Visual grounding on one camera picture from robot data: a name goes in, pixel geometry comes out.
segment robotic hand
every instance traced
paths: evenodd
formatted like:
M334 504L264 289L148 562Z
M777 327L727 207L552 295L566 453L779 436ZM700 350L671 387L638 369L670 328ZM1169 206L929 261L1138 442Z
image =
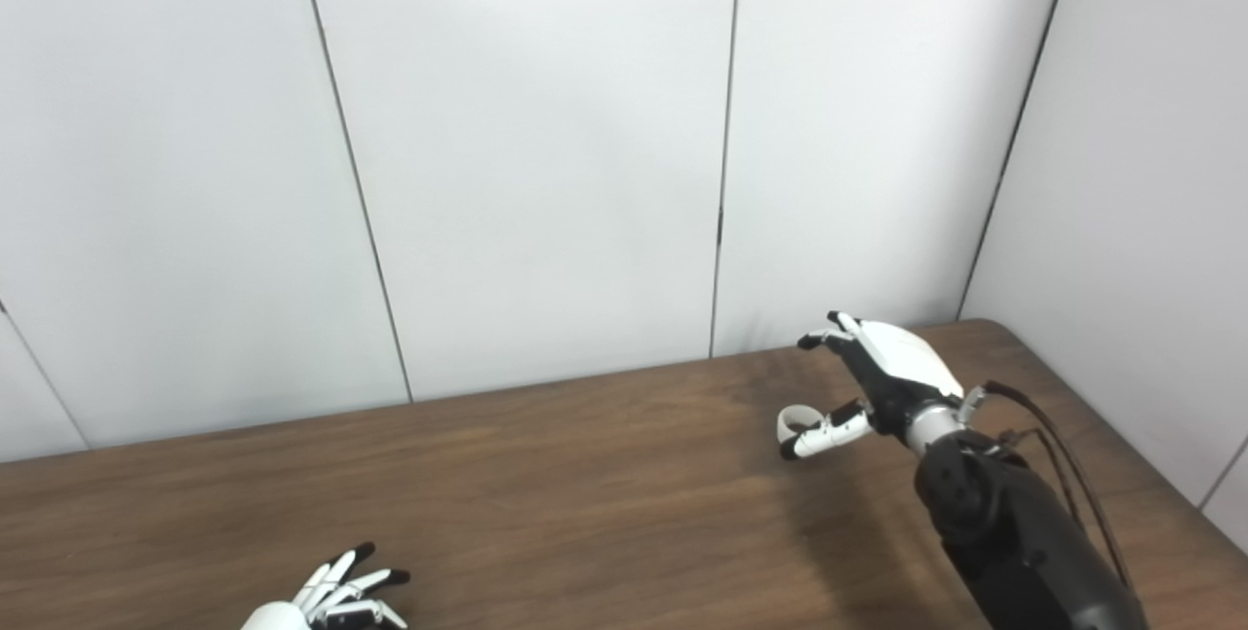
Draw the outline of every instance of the robotic hand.
M955 571L995 630L1147 629L1104 513L1046 413L997 382L963 394L936 351L904 328L837 311L827 318L834 328L807 333L797 347L825 346L839 354L865 399L827 415L802 404L781 410L781 457L807 458L870 430L892 435L919 458L919 498ZM1036 433L1053 457L1070 510L1013 450L1016 439L972 429L971 418L990 394L1023 404L1046 427L1048 435ZM1050 438L1087 493L1114 568L1083 530Z
M322 564L290 601L263 604L242 630L406 630L407 623L384 601L364 599L382 586L406 584L407 571L382 569L351 580L351 570L377 546L364 543Z

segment black fingertip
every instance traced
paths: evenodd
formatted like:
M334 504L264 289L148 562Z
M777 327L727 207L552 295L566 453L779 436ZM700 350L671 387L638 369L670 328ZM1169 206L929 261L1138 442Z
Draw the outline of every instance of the black fingertip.
M780 458L785 462L792 462L797 457L797 438L800 435L792 435L787 440L780 443Z
M372 543L363 543L362 545L357 546L356 564L359 564L361 561L364 561L366 559L373 556L373 553L376 551L377 551L377 545Z

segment white robotic hand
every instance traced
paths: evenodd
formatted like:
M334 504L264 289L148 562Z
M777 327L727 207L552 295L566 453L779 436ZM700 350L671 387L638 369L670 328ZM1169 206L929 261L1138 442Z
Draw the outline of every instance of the white robotic hand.
M290 601L263 604L242 630L406 630L407 623L384 601L366 599L382 586L406 584L407 571L382 569L344 580L377 549L364 543L322 564Z

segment white wall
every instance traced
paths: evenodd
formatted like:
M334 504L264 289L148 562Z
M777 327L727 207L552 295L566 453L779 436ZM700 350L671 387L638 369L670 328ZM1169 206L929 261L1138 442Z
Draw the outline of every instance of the white wall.
M1048 4L740 0L718 353L951 318ZM319 6L414 395L708 354L734 0ZM0 299L86 443L407 399L312 0L0 21Z
M1192 502L1248 435L1246 0L1061 0L963 316Z
M0 22L0 297L90 444L406 402L308 0Z
M1052 0L740 0L715 354L953 319Z
M0 311L0 462L85 447L11 319Z
M417 398L706 354L733 0L318 0Z

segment robotic finger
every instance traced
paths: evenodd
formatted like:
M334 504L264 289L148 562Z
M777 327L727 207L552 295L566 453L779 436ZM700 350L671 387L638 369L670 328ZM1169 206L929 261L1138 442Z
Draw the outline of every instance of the robotic finger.
M308 620L312 620L312 609L332 594L338 588L339 581L351 574L351 570L357 564L368 559L374 551L377 551L377 545L364 543L322 564L312 573L307 584L300 589L300 593L295 595L295 600L291 603L300 606L300 611L307 615Z
M780 457L807 458L870 433L871 419L862 402L842 404L827 415L807 404L792 404L776 417Z
M364 596L383 586L406 584L411 575L399 569L382 569L348 579L357 564L376 551L364 543L326 561L308 576L290 601L263 604L247 619L242 630L406 630L407 623L394 609Z
M329 610L323 621L324 630L407 630L407 623L386 601L371 599L342 604Z

